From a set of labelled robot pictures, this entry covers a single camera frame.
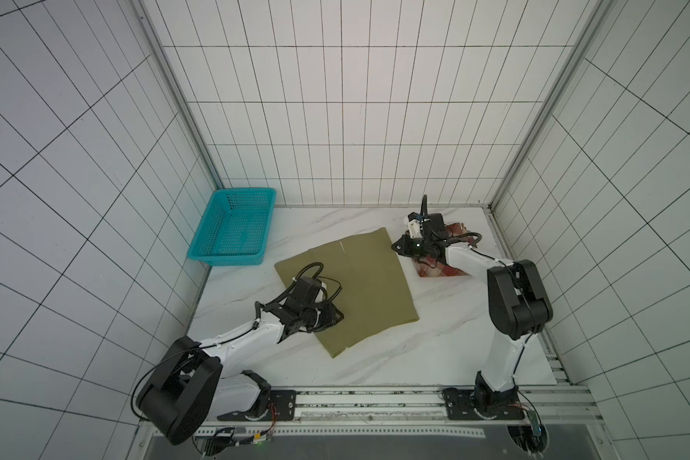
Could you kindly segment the red plaid skirt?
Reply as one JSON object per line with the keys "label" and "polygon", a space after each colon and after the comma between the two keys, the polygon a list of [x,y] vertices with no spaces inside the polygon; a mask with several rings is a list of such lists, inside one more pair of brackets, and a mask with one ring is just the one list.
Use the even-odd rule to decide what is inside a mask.
{"label": "red plaid skirt", "polygon": [[[480,233],[469,231],[461,222],[448,224],[446,232],[449,238],[456,237],[459,242],[469,243],[474,247],[477,247],[477,244],[482,240]],[[429,256],[413,260],[412,264],[421,278],[468,276],[465,271],[447,266]]]}

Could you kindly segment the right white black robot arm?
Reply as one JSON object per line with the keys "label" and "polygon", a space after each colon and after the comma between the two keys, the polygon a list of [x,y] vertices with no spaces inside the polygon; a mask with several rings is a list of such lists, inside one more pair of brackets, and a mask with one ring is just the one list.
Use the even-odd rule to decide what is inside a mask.
{"label": "right white black robot arm", "polygon": [[494,338],[468,406],[478,417],[492,420],[519,402],[517,372],[525,348],[551,321],[553,310],[533,262],[488,255],[477,249],[481,240],[477,232],[453,233],[441,214],[423,208],[406,217],[406,232],[391,249],[415,262],[433,260],[460,270],[486,285]]}

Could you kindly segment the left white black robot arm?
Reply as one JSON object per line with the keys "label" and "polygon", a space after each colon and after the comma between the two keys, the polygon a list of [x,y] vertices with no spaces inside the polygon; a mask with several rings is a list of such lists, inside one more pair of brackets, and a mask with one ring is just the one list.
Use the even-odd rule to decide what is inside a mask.
{"label": "left white black robot arm", "polygon": [[180,337],[133,389],[134,414],[173,445],[192,438],[209,418],[272,414],[270,383],[245,369],[245,363],[292,335],[321,333],[339,324],[344,315],[335,299],[342,289],[329,292],[332,282],[300,275],[273,300],[255,303],[249,323],[202,341]]}

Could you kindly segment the olive green skirt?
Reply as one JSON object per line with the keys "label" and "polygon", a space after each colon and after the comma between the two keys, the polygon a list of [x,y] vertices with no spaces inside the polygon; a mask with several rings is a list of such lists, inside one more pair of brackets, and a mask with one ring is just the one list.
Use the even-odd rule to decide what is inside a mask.
{"label": "olive green skirt", "polygon": [[419,320],[400,258],[391,245],[382,227],[325,243],[274,265],[286,283],[304,266],[319,262],[324,264],[329,286],[342,284],[333,303],[344,319],[316,335],[332,358],[369,337]]}

